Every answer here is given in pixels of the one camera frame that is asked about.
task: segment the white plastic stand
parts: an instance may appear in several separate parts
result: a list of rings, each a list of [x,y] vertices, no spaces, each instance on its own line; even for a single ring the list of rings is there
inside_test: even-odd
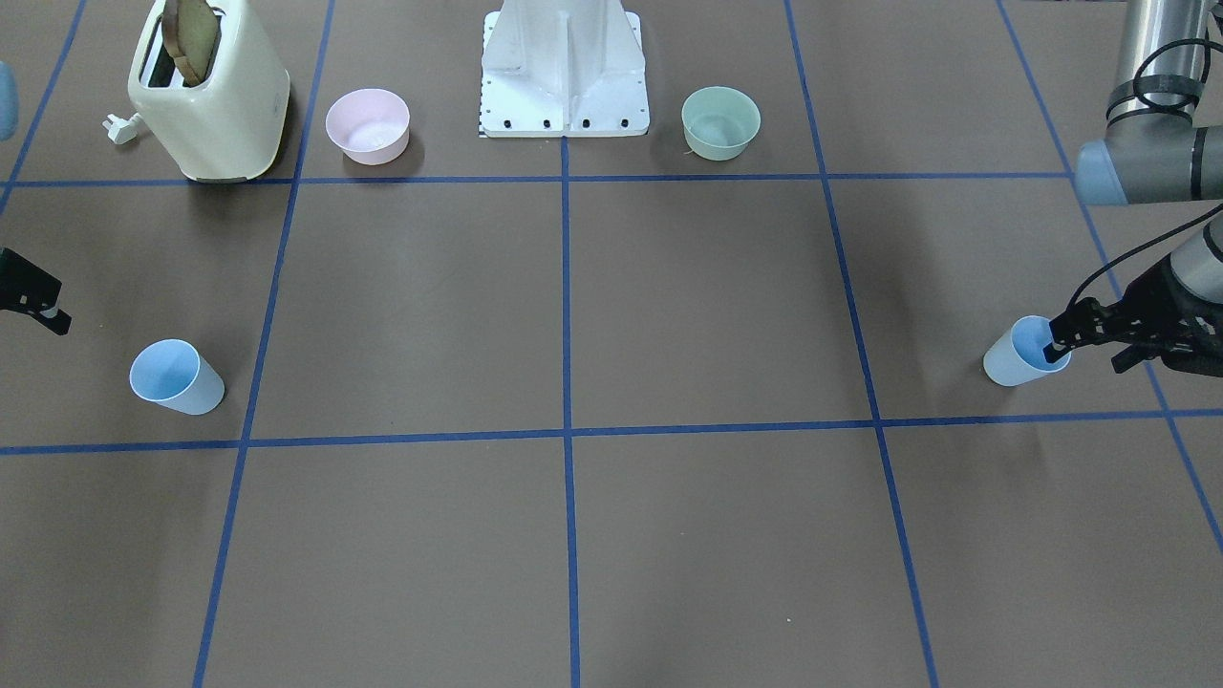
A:
[[[641,18],[620,0],[505,0],[484,18],[481,134],[640,136]]]

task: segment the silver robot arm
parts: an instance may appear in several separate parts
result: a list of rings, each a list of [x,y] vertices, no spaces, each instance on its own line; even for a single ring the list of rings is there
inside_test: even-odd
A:
[[[1223,126],[1194,126],[1210,71],[1207,22],[1223,17],[1218,0],[1129,0],[1126,12],[1107,133],[1079,154],[1080,198],[1110,205],[1223,198]],[[1223,204],[1161,238],[1218,211]],[[1194,231],[1118,302],[1079,299],[1102,273],[1052,320],[1048,362],[1120,341],[1128,347],[1113,358],[1117,373],[1158,357],[1177,371],[1223,378],[1223,221]]]

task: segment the light blue plastic cup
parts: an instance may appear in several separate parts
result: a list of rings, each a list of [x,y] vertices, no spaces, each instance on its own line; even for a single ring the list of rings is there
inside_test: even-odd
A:
[[[1016,387],[1058,373],[1070,365],[1071,353],[1051,364],[1044,348],[1053,342],[1049,318],[1024,315],[994,341],[983,359],[986,375],[1003,387]]]
[[[680,120],[689,148],[707,160],[734,158],[761,130],[756,103],[726,86],[709,86],[689,95]]]
[[[182,339],[149,343],[132,362],[127,381],[141,400],[193,417],[215,409],[225,397],[220,376]]]

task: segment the cup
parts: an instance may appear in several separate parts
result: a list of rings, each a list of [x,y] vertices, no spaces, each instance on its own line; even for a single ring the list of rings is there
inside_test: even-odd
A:
[[[327,111],[327,136],[363,165],[380,165],[407,148],[407,103],[390,90],[346,93]]]
[[[761,111],[746,94],[726,86],[702,88],[680,110],[684,138],[707,160],[729,160],[761,130]]]
[[[127,374],[132,392],[146,402],[198,417],[221,403],[225,384],[182,339],[149,343]]]
[[[1070,364],[1073,353],[1068,352],[1055,364],[1048,363],[1044,348],[1052,342],[1049,318],[1024,315],[986,352],[986,375],[1003,387],[1016,387],[1058,373]]]

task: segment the mint green bowl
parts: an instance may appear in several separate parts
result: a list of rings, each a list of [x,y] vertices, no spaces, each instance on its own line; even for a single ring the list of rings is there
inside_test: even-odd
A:
[[[761,111],[746,94],[726,86],[702,88],[680,110],[689,148],[708,160],[729,160],[761,130]]]

